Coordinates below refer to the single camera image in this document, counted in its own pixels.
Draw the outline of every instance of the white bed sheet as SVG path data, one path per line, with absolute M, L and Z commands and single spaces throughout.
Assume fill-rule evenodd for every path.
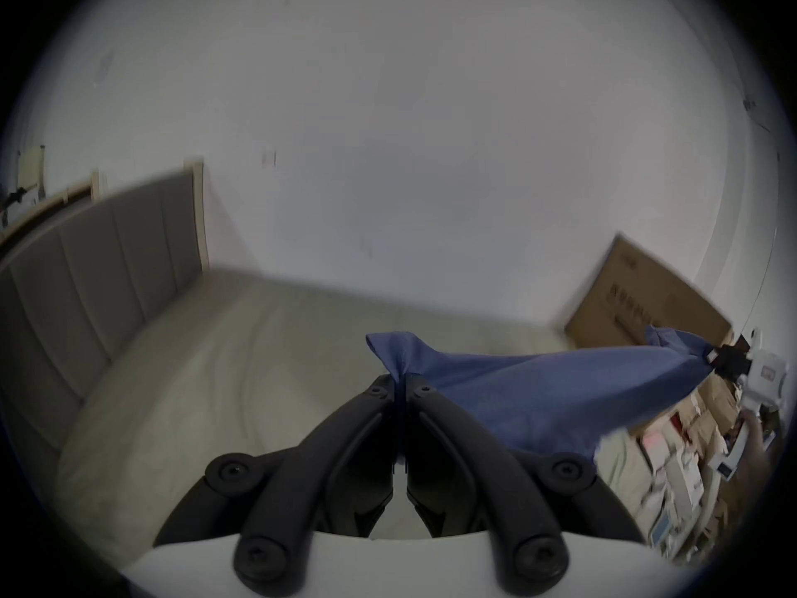
M 56 511 L 107 561 L 130 564 L 209 461 L 294 446 L 383 374 L 364 337 L 391 330 L 447 352 L 567 349 L 551 330 L 212 270 L 134 339 L 86 400 L 59 462 Z M 375 536 L 424 535 L 402 496 Z

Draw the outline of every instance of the upholstered headboard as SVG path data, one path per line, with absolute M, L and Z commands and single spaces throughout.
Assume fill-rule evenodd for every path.
M 206 265 L 201 164 L 30 234 L 0 266 L 0 404 L 46 501 L 83 401 Z

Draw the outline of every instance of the blue cloth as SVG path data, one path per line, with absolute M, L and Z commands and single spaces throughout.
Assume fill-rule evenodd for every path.
M 366 337 L 403 396 L 418 374 L 506 446 L 592 458 L 604 434 L 644 423 L 711 373 L 701 337 L 649 327 L 647 346 L 487 356 L 439 353 L 412 333 Z

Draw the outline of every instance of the cardboard box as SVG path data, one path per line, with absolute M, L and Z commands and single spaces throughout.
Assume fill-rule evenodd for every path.
M 675 328 L 721 345 L 731 324 L 691 285 L 622 235 L 565 326 L 579 348 L 645 344 L 645 327 Z
M 716 427 L 716 421 L 711 412 L 706 411 L 694 419 L 692 425 L 686 428 L 686 435 L 689 436 L 689 441 L 695 446 L 697 455 L 701 459 L 705 459 L 705 455 L 712 451 L 712 440 L 714 439 Z
M 720 428 L 720 434 L 728 433 L 736 423 L 739 411 L 736 409 L 736 399 L 725 382 L 720 376 L 711 373 L 697 391 L 714 417 L 716 426 Z

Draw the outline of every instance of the white wall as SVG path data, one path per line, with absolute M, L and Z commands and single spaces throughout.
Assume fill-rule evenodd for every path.
M 687 277 L 712 235 L 738 109 L 668 0 L 100 0 L 70 31 L 49 187 L 202 155 L 214 262 L 550 323 L 618 230 Z
M 787 377 L 787 423 L 797 402 L 797 141 L 755 53 L 710 0 L 671 0 L 722 72 L 736 103 L 754 106 L 734 120 L 725 188 L 717 222 L 695 281 L 748 339 L 763 331 L 764 346 L 792 366 Z

